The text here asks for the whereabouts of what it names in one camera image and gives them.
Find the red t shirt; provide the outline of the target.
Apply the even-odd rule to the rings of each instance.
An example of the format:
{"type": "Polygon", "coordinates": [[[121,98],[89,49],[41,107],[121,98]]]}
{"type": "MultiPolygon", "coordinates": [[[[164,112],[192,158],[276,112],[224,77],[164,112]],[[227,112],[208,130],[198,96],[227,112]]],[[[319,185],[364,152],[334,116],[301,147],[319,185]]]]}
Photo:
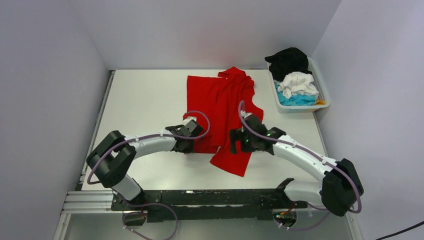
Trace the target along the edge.
{"type": "Polygon", "coordinates": [[[212,154],[212,165],[240,177],[245,175],[251,154],[242,152],[239,143],[237,153],[231,153],[230,131],[242,127],[241,101],[248,112],[263,119],[264,111],[253,103],[254,86],[252,78],[234,66],[216,77],[189,75],[186,81],[187,111],[202,128],[210,126],[206,136],[195,140],[193,151],[212,154]]]}

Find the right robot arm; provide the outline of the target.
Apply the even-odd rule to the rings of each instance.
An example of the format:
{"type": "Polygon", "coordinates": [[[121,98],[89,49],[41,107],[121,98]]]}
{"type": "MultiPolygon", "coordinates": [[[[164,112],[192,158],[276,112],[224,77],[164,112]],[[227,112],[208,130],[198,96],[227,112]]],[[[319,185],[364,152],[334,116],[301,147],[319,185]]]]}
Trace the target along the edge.
{"type": "Polygon", "coordinates": [[[266,152],[289,161],[316,180],[285,179],[276,188],[275,200],[280,207],[287,208],[294,202],[320,204],[339,217],[353,212],[354,204],[358,211],[362,209],[360,198],[364,188],[350,160],[337,161],[320,155],[285,131],[277,127],[266,128],[253,114],[242,116],[240,120],[242,126],[229,131],[231,153],[238,152],[236,144],[243,153],[266,152]]]}

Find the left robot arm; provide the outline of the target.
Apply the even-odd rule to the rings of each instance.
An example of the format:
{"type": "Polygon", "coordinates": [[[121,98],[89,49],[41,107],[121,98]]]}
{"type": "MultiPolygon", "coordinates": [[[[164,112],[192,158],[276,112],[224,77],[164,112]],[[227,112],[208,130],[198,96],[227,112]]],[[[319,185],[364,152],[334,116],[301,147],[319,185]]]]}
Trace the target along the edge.
{"type": "Polygon", "coordinates": [[[144,203],[144,190],[128,174],[135,159],[159,152],[191,153],[195,140],[208,133],[194,118],[184,124],[167,126],[158,133],[145,136],[124,135],[111,131],[88,155],[89,185],[101,184],[124,198],[131,210],[139,209],[144,203]]]}

